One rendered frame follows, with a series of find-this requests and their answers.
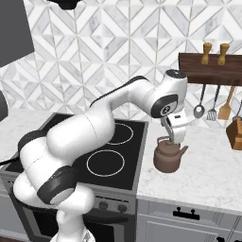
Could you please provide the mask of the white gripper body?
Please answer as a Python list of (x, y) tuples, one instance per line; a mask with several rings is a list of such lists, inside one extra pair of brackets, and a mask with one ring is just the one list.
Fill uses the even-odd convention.
[(162, 126), (166, 129), (169, 139), (174, 144), (182, 143), (185, 136), (186, 122), (179, 117), (165, 117), (161, 119)]

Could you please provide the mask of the brown kettle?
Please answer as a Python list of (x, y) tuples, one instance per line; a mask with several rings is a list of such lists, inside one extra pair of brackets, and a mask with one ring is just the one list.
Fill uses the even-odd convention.
[(153, 164), (163, 173), (174, 173), (180, 168), (182, 155), (188, 146), (181, 147), (173, 143), (168, 136), (157, 138), (157, 146), (154, 149)]

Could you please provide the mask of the black hob stove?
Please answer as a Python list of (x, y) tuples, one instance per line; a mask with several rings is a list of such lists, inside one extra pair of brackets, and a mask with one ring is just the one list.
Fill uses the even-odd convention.
[[(83, 215), (96, 242), (135, 242), (136, 191), (147, 137), (148, 122), (115, 119), (115, 133), (105, 146), (75, 160), (78, 184), (95, 192), (95, 205)], [(31, 242), (49, 242), (58, 232), (56, 209), (27, 207), (13, 196), (12, 185), (23, 167), (16, 153), (0, 172), (13, 206)], [(107, 210), (99, 202), (108, 203)], [(127, 206), (125, 213), (117, 209)]]

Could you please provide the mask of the grey metal ladle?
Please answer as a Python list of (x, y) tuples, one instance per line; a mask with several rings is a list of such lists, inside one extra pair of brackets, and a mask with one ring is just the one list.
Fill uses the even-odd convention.
[(199, 101), (199, 104), (198, 104), (198, 105), (194, 108), (194, 110), (193, 110), (194, 116), (195, 116), (197, 119), (200, 119), (200, 118), (204, 115), (204, 112), (205, 112), (205, 108), (202, 106), (202, 100), (203, 100), (203, 98), (204, 98), (205, 88), (206, 88), (206, 85), (203, 85), (203, 86), (202, 86), (201, 95), (200, 95), (200, 101)]

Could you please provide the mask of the grey slotted spatula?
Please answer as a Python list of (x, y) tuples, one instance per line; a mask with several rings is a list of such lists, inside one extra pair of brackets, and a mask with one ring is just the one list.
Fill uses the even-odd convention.
[[(218, 98), (219, 91), (220, 91), (220, 86), (217, 86), (216, 87), (216, 95), (215, 95), (215, 99), (214, 99), (215, 104), (216, 104), (216, 101), (217, 101), (217, 98)], [(210, 121), (216, 120), (216, 105), (215, 104), (213, 105), (213, 108), (210, 109), (207, 112), (207, 120), (210, 120)]]

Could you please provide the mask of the wooden spatula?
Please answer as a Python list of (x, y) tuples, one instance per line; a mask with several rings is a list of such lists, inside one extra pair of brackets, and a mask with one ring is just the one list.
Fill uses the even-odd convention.
[(225, 104), (223, 106), (221, 106), (220, 109), (219, 109), (219, 113), (218, 113), (217, 118), (220, 119), (220, 120), (228, 120), (229, 119), (230, 112), (231, 112), (230, 101), (231, 101), (231, 98), (233, 96), (233, 91), (234, 91), (234, 87), (232, 86), (230, 91), (229, 91), (229, 94), (228, 94), (228, 97), (227, 97)]

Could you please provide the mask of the brown wooden knife block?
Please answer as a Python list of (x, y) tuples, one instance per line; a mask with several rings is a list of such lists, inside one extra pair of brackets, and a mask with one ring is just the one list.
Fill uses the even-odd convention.
[(234, 150), (242, 150), (242, 119), (236, 118), (227, 128), (226, 133)]

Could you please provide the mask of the grey hanging utensil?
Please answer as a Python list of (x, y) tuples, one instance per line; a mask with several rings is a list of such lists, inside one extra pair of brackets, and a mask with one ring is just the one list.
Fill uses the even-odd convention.
[(242, 99), (241, 99), (241, 101), (240, 101), (239, 109), (238, 109), (236, 115), (233, 117), (233, 121), (235, 121), (237, 118), (241, 118), (240, 115), (239, 115), (241, 109), (242, 109)]

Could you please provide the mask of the wooden pepper mill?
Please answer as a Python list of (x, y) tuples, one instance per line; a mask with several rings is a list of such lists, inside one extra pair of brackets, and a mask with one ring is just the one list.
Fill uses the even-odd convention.
[(226, 56), (226, 53), (227, 53), (229, 47), (230, 47), (230, 45), (228, 43), (222, 43), (220, 45), (220, 52), (219, 52), (219, 56), (218, 56), (218, 59), (217, 59), (218, 65), (224, 65), (225, 64), (225, 56)]
[(201, 57), (200, 63), (205, 65), (208, 63), (209, 60), (209, 52), (212, 48), (212, 45), (210, 43), (205, 43), (203, 45), (203, 55)]

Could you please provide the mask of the grey drawer front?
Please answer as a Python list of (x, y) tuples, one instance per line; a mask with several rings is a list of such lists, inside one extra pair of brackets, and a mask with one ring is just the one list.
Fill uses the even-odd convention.
[[(194, 209), (196, 214), (200, 216), (200, 220), (193, 220), (193, 219), (173, 216), (173, 212), (176, 211), (178, 207), (181, 207), (181, 210), (186, 213), (190, 213), (191, 210)], [(158, 201), (148, 201), (143, 199), (138, 200), (137, 211), (139, 214), (142, 214), (142, 215), (169, 218), (172, 220), (208, 225), (208, 226), (218, 227), (220, 229), (227, 229), (227, 230), (233, 227), (237, 219), (236, 215), (202, 210), (199, 208), (195, 208), (194, 206), (183, 206), (181, 204), (174, 205), (174, 204), (162, 203)]]

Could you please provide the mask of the grey cupboard door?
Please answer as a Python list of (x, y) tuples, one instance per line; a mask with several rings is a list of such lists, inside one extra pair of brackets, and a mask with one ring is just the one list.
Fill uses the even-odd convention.
[(154, 216), (137, 216), (136, 242), (218, 242), (229, 230)]

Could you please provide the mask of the dark grey rounded object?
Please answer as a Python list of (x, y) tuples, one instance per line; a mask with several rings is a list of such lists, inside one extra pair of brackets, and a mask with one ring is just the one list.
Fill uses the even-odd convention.
[(8, 104), (3, 95), (0, 91), (0, 122), (3, 121), (9, 114)]

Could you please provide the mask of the grey cupboard run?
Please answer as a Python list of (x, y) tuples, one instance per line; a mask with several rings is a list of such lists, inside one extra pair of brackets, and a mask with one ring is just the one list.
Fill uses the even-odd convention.
[(7, 188), (0, 178), (0, 235), (29, 242), (23, 224), (11, 202)]

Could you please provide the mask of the dark grey range hood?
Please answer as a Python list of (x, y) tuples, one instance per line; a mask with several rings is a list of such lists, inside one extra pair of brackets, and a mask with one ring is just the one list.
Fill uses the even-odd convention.
[(0, 0), (0, 67), (35, 51), (23, 0)]

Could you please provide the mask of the dark wooden wall shelf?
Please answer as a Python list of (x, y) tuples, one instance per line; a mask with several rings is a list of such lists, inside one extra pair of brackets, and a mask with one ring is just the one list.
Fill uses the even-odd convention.
[(209, 61), (200, 63), (200, 53), (180, 53), (179, 67), (189, 83), (242, 86), (242, 55), (227, 55), (225, 64), (218, 65), (218, 54), (210, 54)]

